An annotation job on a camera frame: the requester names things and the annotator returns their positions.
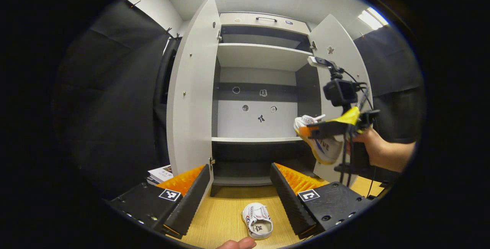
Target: ceiling light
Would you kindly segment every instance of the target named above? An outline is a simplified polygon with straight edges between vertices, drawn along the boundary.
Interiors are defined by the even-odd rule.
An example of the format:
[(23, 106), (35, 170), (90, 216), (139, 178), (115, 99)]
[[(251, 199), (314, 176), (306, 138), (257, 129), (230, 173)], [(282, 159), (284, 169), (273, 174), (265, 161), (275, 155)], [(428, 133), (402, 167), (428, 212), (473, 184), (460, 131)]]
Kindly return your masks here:
[(379, 17), (381, 19), (383, 19), (383, 21), (378, 20), (368, 10), (363, 10), (363, 12), (357, 18), (361, 19), (364, 23), (366, 23), (367, 25), (369, 25), (372, 29), (379, 29), (379, 28), (383, 27), (384, 25), (387, 25), (388, 24), (388, 22), (386, 22), (386, 20), (381, 15), (379, 15)]
[(366, 9), (374, 18), (378, 19), (378, 21), (383, 24), (383, 26), (388, 25), (388, 22), (376, 11), (374, 8)]

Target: sneaker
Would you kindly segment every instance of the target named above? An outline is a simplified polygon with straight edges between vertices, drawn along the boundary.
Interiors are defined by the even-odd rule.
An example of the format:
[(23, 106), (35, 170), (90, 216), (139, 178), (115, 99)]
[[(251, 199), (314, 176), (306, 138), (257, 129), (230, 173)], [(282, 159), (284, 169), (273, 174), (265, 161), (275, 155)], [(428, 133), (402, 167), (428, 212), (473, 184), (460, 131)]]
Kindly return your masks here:
[(253, 239), (268, 238), (273, 232), (273, 222), (267, 208), (260, 203), (248, 204), (242, 212), (242, 218)]
[(306, 143), (311, 147), (311, 151), (313, 155), (318, 160), (318, 162), (324, 165), (332, 165), (336, 162), (338, 156), (342, 151), (342, 143), (343, 141), (338, 141), (334, 137), (325, 138), (325, 139), (309, 139), (306, 136), (301, 136), (299, 134), (299, 128), (307, 125), (311, 125), (312, 123), (317, 123), (318, 120), (325, 117), (325, 114), (313, 118), (308, 115), (304, 115), (302, 117), (298, 117), (294, 119), (294, 130), (296, 133), (306, 141)]

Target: book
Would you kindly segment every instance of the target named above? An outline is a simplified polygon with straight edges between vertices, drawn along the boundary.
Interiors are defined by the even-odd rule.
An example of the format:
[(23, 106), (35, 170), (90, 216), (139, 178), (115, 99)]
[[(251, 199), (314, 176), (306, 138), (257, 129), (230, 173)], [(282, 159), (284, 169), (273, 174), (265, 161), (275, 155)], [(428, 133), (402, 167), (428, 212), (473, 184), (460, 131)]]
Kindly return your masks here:
[(159, 167), (157, 169), (152, 169), (148, 172), (150, 173), (150, 177), (158, 183), (162, 183), (164, 181), (167, 181), (168, 179), (173, 178), (172, 168), (170, 165)]
[(154, 185), (154, 186), (156, 186), (156, 185), (160, 184), (160, 183), (158, 183), (158, 182), (157, 182), (155, 179), (153, 179), (151, 176), (148, 176), (148, 177), (147, 177), (147, 182), (148, 182), (148, 184), (152, 184), (152, 185)]

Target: open cabinet door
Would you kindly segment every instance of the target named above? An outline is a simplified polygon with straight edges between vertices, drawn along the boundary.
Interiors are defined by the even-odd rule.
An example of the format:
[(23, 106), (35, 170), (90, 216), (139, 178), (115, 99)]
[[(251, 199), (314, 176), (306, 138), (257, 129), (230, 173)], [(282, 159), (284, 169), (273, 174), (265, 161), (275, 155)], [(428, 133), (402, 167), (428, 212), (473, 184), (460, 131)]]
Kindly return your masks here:
[[(313, 49), (313, 55), (322, 59), (335, 62), (339, 67), (344, 68), (349, 74), (359, 82), (367, 83), (369, 87), (369, 100), (372, 103), (371, 85), (369, 83), (368, 72), (364, 66), (363, 59), (357, 50), (354, 41), (350, 38), (347, 31), (337, 21), (333, 15), (328, 15), (313, 31), (308, 35), (310, 43), (315, 42), (316, 49)], [(318, 78), (320, 80), (320, 97), (322, 102), (322, 113), (326, 115), (325, 120), (337, 118), (342, 115), (342, 107), (334, 107), (332, 103), (325, 98), (323, 87), (330, 81), (330, 72), (327, 69), (318, 68)], [(347, 74), (343, 79), (351, 80)], [(369, 104), (365, 104), (362, 111), (369, 110)], [(313, 173), (329, 182), (338, 181), (340, 172), (334, 171), (334, 167), (342, 162), (342, 153), (334, 165), (322, 165), (319, 162), (315, 164)], [(354, 183), (357, 176), (355, 175), (350, 181)], [(344, 177), (344, 183), (347, 183), (347, 177)]]
[[(174, 175), (210, 163), (213, 79), (218, 32), (215, 0), (205, 0), (189, 22), (170, 75), (168, 156)], [(212, 166), (210, 182), (213, 182)]]

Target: orange foam pad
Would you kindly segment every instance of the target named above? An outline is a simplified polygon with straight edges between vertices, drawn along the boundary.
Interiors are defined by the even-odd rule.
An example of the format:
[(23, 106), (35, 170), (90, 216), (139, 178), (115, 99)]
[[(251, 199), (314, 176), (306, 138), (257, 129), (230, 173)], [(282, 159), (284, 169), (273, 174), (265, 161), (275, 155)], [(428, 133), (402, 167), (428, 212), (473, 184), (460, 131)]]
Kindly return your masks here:
[(287, 183), (292, 188), (292, 191), (295, 195), (298, 195), (298, 193), (302, 191), (326, 185), (325, 182), (323, 182), (322, 180), (313, 179), (309, 176), (295, 171), (294, 169), (284, 167), (283, 165), (277, 163), (274, 164), (277, 166), (282, 176), (284, 176), (284, 179), (286, 179)]
[(189, 191), (189, 188), (191, 188), (192, 184), (203, 170), (203, 167), (204, 165), (191, 169), (156, 186), (159, 188), (168, 188), (169, 190), (179, 192), (182, 196), (185, 196), (187, 191)]

